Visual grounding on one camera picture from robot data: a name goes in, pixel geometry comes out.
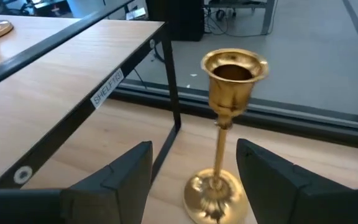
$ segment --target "floor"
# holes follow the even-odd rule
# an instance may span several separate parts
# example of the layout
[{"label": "floor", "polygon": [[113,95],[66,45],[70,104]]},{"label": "floor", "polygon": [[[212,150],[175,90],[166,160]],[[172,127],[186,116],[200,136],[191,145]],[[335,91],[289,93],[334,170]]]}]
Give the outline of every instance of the floor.
[{"label": "floor", "polygon": [[[193,223],[183,208],[183,188],[192,173],[213,165],[216,127],[210,119],[185,114],[181,118],[182,128],[150,190],[144,224]],[[153,142],[155,158],[172,124],[170,111],[107,100],[24,188],[69,187],[141,141]],[[223,168],[237,177],[235,150],[239,138],[358,189],[358,149],[234,125],[227,136]],[[257,223],[251,209],[242,223]]]},{"label": "floor", "polygon": [[[201,58],[219,48],[242,48],[263,55],[270,74],[258,83],[253,97],[358,115],[358,35],[346,11],[345,0],[277,0],[271,34],[231,37],[206,34],[200,42],[173,42],[179,86],[208,89],[208,77],[200,68]],[[358,1],[349,0],[358,16]],[[68,0],[74,17],[83,17],[104,7],[103,0]],[[124,1],[106,0],[107,5]],[[145,6],[136,0],[132,6]],[[110,16],[119,19],[123,10]],[[238,9],[235,19],[217,24],[232,35],[259,34],[264,10]],[[219,33],[209,20],[208,27]],[[137,67],[146,82],[166,84],[164,64],[154,53]],[[134,72],[129,76],[138,80]]]}]

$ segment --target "shelf label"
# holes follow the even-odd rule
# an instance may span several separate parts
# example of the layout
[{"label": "shelf label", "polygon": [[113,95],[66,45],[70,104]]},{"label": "shelf label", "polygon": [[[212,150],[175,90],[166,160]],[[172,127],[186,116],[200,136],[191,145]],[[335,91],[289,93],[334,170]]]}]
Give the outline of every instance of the shelf label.
[{"label": "shelf label", "polygon": [[124,74],[122,73],[121,68],[118,68],[118,70],[115,71],[103,86],[91,97],[93,106],[98,109],[123,79]]}]

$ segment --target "desk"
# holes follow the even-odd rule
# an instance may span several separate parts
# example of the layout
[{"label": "desk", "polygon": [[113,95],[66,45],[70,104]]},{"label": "desk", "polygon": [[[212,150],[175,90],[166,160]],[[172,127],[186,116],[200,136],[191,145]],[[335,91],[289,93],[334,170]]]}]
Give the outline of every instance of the desk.
[{"label": "desk", "polygon": [[[147,199],[144,224],[192,224],[182,196],[192,173],[213,166],[217,129],[212,119],[183,114],[182,128]],[[140,141],[151,140],[154,154],[172,125],[171,112],[106,100],[69,138],[25,189],[69,187]],[[312,172],[358,189],[358,149],[234,125],[227,135],[223,168],[239,176],[236,142],[246,138]],[[257,224],[252,211],[246,224]]]},{"label": "desk", "polygon": [[[112,9],[81,20],[97,22]],[[0,16],[14,31],[0,38],[0,74],[44,47],[76,19]],[[175,123],[154,177],[180,128],[172,48],[162,22],[102,20],[0,81],[0,188],[20,188],[109,95],[114,85],[162,41]]]}]

